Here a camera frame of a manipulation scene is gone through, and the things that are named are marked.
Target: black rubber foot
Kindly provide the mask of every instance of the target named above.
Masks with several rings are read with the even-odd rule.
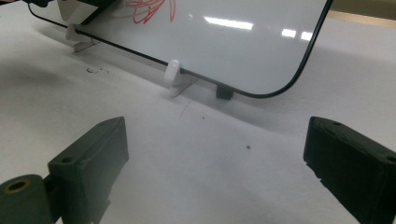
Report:
[[[233,91],[218,86],[216,89],[216,98],[221,100],[231,100],[231,98],[233,98]]]

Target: red marker drawing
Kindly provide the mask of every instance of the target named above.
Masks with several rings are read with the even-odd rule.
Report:
[[[123,0],[119,8],[131,8],[131,15],[118,16],[117,18],[132,17],[134,23],[148,22],[152,16],[163,6],[166,0]],[[174,20],[176,13],[176,0],[168,0],[170,3],[170,22]]]

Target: white plastic clip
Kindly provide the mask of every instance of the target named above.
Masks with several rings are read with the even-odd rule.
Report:
[[[85,35],[79,35],[76,33],[76,26],[74,24],[69,24],[66,30],[66,40],[77,41],[78,43],[73,46],[74,52],[80,52],[90,46],[97,45],[100,42],[89,38]]]
[[[179,96],[191,84],[198,80],[187,74],[180,74],[180,62],[172,60],[165,71],[165,82],[170,86],[169,95],[171,97]]]

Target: white desk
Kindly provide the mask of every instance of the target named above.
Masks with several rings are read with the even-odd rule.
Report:
[[[0,31],[0,181],[47,175],[94,124],[124,116],[131,161],[104,224],[358,223],[305,166],[309,118],[396,149],[394,29],[327,19],[289,91],[230,102],[204,81],[169,98],[164,67],[104,44],[74,54],[21,2],[0,7]]]

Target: small whiteboard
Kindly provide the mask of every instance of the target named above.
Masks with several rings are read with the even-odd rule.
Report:
[[[250,97],[302,73],[332,0],[121,0],[78,31]],[[63,23],[57,2],[30,5]]]

